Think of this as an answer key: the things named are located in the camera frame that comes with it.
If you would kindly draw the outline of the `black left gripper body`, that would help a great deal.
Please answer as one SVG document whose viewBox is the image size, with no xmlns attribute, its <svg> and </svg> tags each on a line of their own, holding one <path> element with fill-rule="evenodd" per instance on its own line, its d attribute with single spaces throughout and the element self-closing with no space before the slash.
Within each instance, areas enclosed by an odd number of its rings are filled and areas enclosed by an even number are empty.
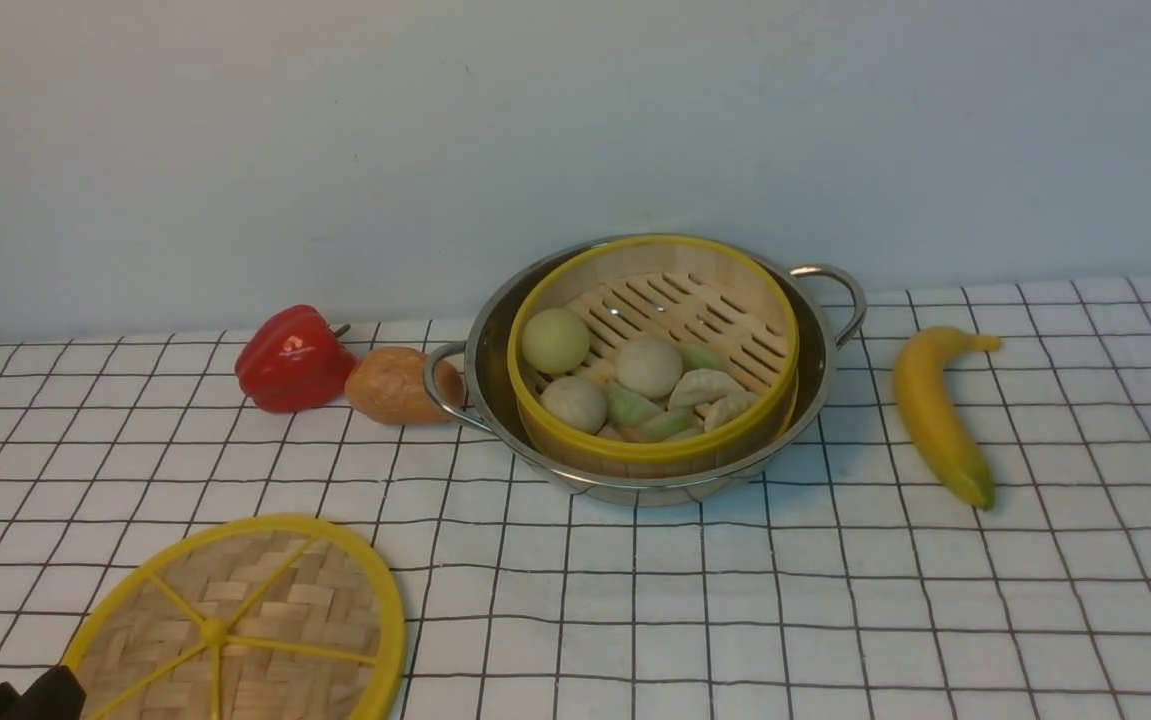
<svg viewBox="0 0 1151 720">
<path fill-rule="evenodd" d="M 25 691 L 0 683 L 0 719 L 81 719 L 86 691 L 67 666 L 45 671 Z"/>
</svg>

